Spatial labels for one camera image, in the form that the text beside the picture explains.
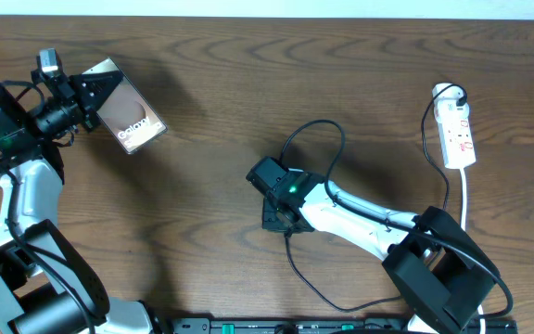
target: white wall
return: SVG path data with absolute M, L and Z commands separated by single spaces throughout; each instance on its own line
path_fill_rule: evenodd
M 0 14 L 534 19 L 534 0 L 0 0 Z

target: wood grain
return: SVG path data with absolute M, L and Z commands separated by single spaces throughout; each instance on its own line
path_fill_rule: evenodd
M 0 80 L 28 80 L 51 46 L 67 73 L 112 57 L 171 127 L 133 156 L 102 129 L 62 152 L 61 231 L 111 295 L 172 316 L 346 316 L 291 272 L 245 175 L 298 126 L 331 118 L 348 133 L 340 185 L 399 210 L 440 205 L 419 121 L 433 85 L 451 81 L 469 92 L 476 139 L 469 233 L 513 292 L 520 332 L 534 333 L 534 22 L 0 17 Z M 323 171 L 337 145 L 334 129 L 307 131 L 290 163 Z M 456 217 L 460 181 L 448 175 Z M 379 261 L 340 238 L 292 247 L 341 305 L 397 293 Z M 503 304 L 497 289 L 484 302 Z M 369 313 L 409 311 L 394 302 L 355 316 Z

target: white power strip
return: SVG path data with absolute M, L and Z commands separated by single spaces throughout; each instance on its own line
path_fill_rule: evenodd
M 449 83 L 437 84 L 432 90 L 432 96 L 448 85 Z M 434 101 L 434 117 L 438 122 L 444 166 L 450 169 L 461 169 L 476 161 L 469 124 L 469 104 L 457 106 L 457 100 L 463 94 L 461 88 L 454 86 Z

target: white cord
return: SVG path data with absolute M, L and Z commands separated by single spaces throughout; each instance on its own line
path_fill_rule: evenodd
M 461 209 L 461 228 L 463 231 L 467 227 L 467 178 L 464 174 L 464 168 L 459 169 L 461 172 L 461 185 L 463 186 L 463 205 Z M 479 315 L 483 315 L 483 307 L 478 306 L 477 312 Z M 479 319 L 479 334 L 486 334 L 486 319 Z

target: brown wood surface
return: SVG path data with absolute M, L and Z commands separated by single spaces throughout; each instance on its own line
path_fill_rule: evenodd
M 341 186 L 398 210 L 438 206 L 419 122 L 433 85 L 451 81 L 469 92 L 476 140 L 468 232 L 513 292 L 520 332 L 534 333 L 534 22 L 0 17 L 0 80 L 29 80 L 51 46 L 66 73 L 112 57 L 171 127 L 132 156 L 104 129 L 62 151 L 60 229 L 109 294 L 169 315 L 407 315 L 403 302 L 352 315 L 321 302 L 290 270 L 283 237 L 261 230 L 245 176 L 298 126 L 331 118 L 348 133 Z M 323 172 L 337 145 L 332 128 L 307 131 L 289 162 Z M 458 172 L 447 174 L 458 217 Z M 380 262 L 341 238 L 291 242 L 340 305 L 397 294 Z M 503 308 L 497 288 L 484 306 Z

